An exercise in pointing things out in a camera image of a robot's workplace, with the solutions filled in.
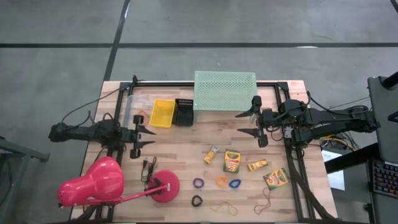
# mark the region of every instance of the gray floor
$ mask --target gray floor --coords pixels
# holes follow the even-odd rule
[[[0,1],[0,44],[112,43],[123,0]],[[121,42],[398,42],[388,0],[131,0]],[[50,152],[32,161],[13,223],[60,222],[58,186],[79,175],[86,142],[52,143],[50,126],[100,93],[111,49],[0,48],[0,135]],[[321,104],[368,96],[367,77],[397,70],[398,48],[119,49],[111,80],[192,80],[195,70],[305,80]],[[78,123],[95,106],[71,115]],[[354,134],[361,146],[374,134]],[[365,222],[362,204],[335,197],[339,216]]]

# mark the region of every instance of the blue rubber band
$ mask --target blue rubber band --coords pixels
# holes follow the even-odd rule
[[[231,180],[231,182],[229,183],[229,186],[233,189],[236,189],[241,185],[241,182],[242,182],[242,180],[240,180],[240,179],[234,179],[234,180]]]
[[[202,188],[204,185],[205,185],[205,181],[202,179],[202,178],[195,178],[194,180],[193,180],[193,186],[196,188],[196,189],[199,189],[199,188]]]

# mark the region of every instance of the pink lamp base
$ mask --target pink lamp base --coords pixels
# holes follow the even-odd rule
[[[169,190],[164,190],[161,194],[151,195],[156,202],[167,203],[178,195],[178,191],[180,191],[180,180],[173,172],[162,170],[156,172],[152,178],[160,180],[164,185],[170,184]],[[148,187],[152,187],[152,183],[153,181],[150,181]]]

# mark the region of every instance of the purple rubber band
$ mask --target purple rubber band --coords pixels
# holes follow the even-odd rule
[[[197,182],[197,181],[201,182],[201,185],[197,186],[197,185],[196,185],[196,182]],[[195,178],[195,179],[193,180],[193,186],[194,186],[196,189],[202,188],[204,185],[205,185],[205,181],[204,181],[202,178]]]

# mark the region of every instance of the computer keyboard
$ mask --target computer keyboard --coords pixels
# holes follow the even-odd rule
[[[398,197],[398,166],[372,161],[373,192]]]

